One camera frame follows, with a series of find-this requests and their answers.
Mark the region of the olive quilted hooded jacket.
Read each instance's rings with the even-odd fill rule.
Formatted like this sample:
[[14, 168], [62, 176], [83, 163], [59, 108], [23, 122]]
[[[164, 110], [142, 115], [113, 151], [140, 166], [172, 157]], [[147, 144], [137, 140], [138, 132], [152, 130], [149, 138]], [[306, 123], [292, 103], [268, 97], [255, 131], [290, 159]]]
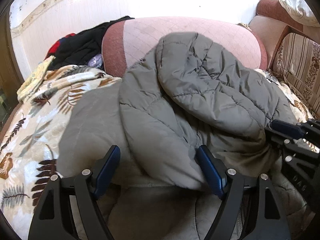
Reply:
[[264, 132], [276, 119], [297, 122], [291, 103], [220, 46], [193, 45], [187, 53], [179, 45], [177, 56], [150, 51], [121, 80], [85, 93], [60, 139], [57, 170], [79, 174], [117, 145], [115, 188], [102, 204], [113, 237], [204, 239], [221, 203], [195, 161], [206, 145], [244, 175], [271, 175], [297, 239], [311, 215]]

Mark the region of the striped floral cushion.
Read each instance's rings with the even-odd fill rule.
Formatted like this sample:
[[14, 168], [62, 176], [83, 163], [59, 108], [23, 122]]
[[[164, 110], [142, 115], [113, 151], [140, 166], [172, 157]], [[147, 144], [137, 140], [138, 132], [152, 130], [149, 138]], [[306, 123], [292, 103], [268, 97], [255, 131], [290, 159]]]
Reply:
[[277, 50], [272, 73], [319, 119], [318, 43], [299, 34], [287, 34]]

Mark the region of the leaf-patterned bed blanket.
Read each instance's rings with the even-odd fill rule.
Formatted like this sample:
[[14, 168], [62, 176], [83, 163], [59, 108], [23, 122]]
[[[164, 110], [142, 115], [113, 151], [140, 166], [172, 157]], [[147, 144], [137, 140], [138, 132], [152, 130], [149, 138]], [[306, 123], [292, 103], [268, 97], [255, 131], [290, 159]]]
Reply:
[[49, 72], [37, 92], [16, 112], [1, 144], [1, 211], [27, 239], [40, 196], [57, 170], [59, 142], [82, 96], [122, 78], [89, 67]]

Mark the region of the pink brown headboard cushion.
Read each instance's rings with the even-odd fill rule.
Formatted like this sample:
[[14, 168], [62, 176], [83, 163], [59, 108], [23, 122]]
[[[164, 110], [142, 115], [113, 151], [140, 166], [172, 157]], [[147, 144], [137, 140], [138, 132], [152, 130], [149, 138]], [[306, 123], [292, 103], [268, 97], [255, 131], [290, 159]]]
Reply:
[[319, 28], [298, 23], [280, 5], [278, 0], [260, 0], [256, 16], [249, 23], [258, 42], [264, 45], [261, 69], [272, 67], [277, 50], [283, 38], [289, 33], [297, 33], [319, 43]]

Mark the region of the cream cloth on headboard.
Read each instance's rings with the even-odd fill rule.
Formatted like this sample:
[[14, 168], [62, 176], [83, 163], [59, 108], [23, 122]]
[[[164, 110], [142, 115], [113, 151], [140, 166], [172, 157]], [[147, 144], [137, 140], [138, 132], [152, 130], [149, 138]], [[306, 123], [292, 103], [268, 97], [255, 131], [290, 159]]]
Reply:
[[319, 28], [319, 22], [305, 0], [278, 0], [290, 17], [296, 22]]

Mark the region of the yellow floral cloth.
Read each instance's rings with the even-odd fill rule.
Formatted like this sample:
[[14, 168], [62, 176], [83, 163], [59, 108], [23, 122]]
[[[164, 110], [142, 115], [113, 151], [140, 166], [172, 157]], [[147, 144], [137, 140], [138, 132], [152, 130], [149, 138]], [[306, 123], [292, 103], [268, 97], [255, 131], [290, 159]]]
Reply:
[[29, 75], [29, 77], [24, 81], [21, 87], [17, 91], [18, 102], [27, 101], [39, 88], [40, 84], [43, 82], [48, 67], [51, 62], [55, 59], [54, 55], [46, 58], [44, 61], [38, 64], [36, 69]]

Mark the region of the red garment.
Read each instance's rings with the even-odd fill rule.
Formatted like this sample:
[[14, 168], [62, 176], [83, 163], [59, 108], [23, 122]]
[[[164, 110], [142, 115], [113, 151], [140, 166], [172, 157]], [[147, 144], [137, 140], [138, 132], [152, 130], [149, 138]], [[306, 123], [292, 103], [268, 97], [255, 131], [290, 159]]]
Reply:
[[48, 50], [47, 55], [44, 59], [49, 58], [50, 56], [55, 56], [58, 59], [64, 59], [69, 56], [73, 50], [74, 46], [72, 45], [73, 36], [76, 36], [75, 33], [70, 33], [59, 40], [57, 40]]

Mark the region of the black garment pile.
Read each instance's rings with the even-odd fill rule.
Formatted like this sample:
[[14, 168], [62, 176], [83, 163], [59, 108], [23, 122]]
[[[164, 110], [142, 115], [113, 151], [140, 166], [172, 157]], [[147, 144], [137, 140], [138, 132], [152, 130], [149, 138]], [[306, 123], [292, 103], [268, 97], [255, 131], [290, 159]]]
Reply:
[[101, 53], [103, 38], [108, 28], [113, 24], [130, 19], [130, 16], [124, 16], [77, 33], [72, 40], [73, 52], [64, 59], [55, 57], [48, 70], [57, 70], [70, 64], [86, 65], [91, 58]]

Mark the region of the pink cylindrical bolster pillow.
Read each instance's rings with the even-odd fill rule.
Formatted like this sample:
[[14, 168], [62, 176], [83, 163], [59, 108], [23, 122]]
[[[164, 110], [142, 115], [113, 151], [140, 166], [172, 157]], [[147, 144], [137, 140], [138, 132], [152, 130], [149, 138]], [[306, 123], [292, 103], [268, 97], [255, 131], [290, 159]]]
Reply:
[[203, 52], [220, 46], [246, 68], [267, 68], [265, 46], [248, 28], [217, 20], [152, 17], [124, 20], [108, 28], [102, 43], [104, 69], [113, 77], [122, 77], [150, 51], [158, 56], [177, 56], [179, 45], [187, 53], [195, 49], [195, 42], [200, 43]]

